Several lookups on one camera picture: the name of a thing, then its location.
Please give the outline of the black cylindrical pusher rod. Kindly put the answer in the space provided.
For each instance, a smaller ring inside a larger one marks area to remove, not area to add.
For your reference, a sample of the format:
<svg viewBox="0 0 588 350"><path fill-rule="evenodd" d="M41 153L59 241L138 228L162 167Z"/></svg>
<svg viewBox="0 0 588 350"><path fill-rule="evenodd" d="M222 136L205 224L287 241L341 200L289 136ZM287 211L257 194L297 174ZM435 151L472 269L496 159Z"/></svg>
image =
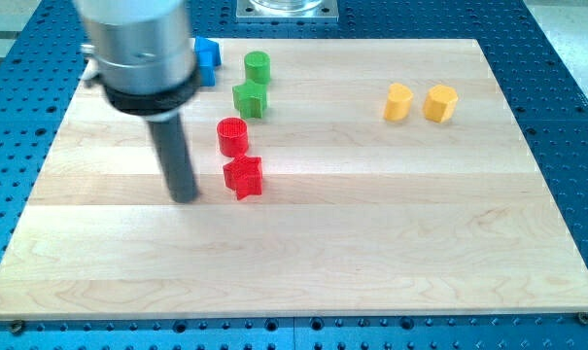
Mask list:
<svg viewBox="0 0 588 350"><path fill-rule="evenodd" d="M198 187L180 114L147 120L147 126L170 197L178 203L192 202Z"/></svg>

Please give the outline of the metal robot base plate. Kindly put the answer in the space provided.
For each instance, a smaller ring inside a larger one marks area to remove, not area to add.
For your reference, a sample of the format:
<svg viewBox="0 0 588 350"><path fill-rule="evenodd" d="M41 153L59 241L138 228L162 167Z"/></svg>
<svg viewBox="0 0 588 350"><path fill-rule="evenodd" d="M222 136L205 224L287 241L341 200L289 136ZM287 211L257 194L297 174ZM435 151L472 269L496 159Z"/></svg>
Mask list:
<svg viewBox="0 0 588 350"><path fill-rule="evenodd" d="M237 0L237 22L337 22L337 0Z"/></svg>

